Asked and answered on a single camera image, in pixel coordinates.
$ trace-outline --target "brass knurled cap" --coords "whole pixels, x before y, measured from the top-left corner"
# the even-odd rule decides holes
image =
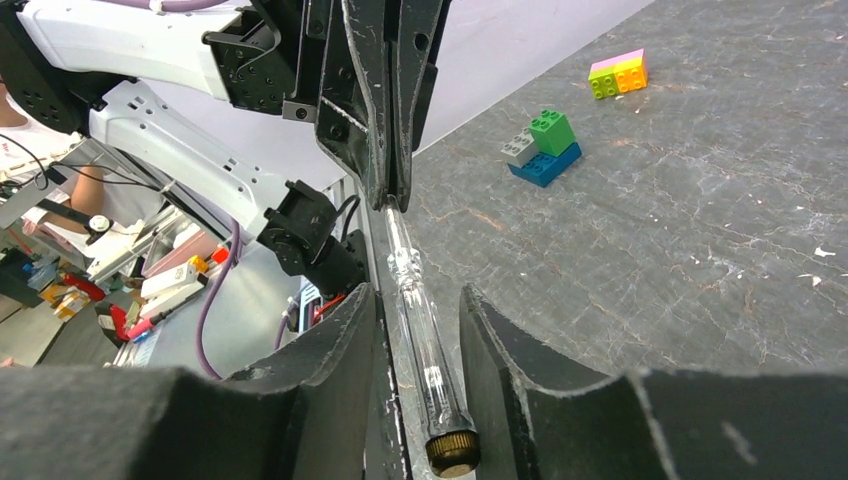
[[[427,442],[430,468],[440,478],[456,478],[471,473],[480,463],[480,443],[470,430],[450,432]]]

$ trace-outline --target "green lego block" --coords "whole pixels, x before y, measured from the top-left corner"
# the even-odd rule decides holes
[[[553,157],[562,155],[577,140],[565,115],[553,110],[542,110],[529,128],[539,151]]]
[[[618,83],[615,81],[615,67],[600,68],[589,74],[589,86],[596,100],[618,95]]]

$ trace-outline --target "white wall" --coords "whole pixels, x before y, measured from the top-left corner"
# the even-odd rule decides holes
[[[454,0],[422,146],[450,133],[651,0],[587,3]],[[154,84],[154,88],[183,115],[265,169],[319,189],[343,175],[316,146],[311,125],[235,110],[184,87]]]

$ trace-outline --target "marble tabletop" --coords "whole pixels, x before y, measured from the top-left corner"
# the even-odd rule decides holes
[[[467,282],[606,373],[848,366],[846,18],[832,0],[657,0],[417,155],[405,218],[457,380]],[[649,87],[594,100],[589,65],[637,48]],[[545,108],[584,156],[541,189],[497,153]]]

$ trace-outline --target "blue lego block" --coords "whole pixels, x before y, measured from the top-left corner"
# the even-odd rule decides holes
[[[547,153],[539,153],[521,168],[515,165],[509,165],[509,171],[518,178],[544,188],[553,182],[560,173],[565,171],[569,165],[580,158],[582,154],[580,145],[574,142],[558,157],[548,155]]]

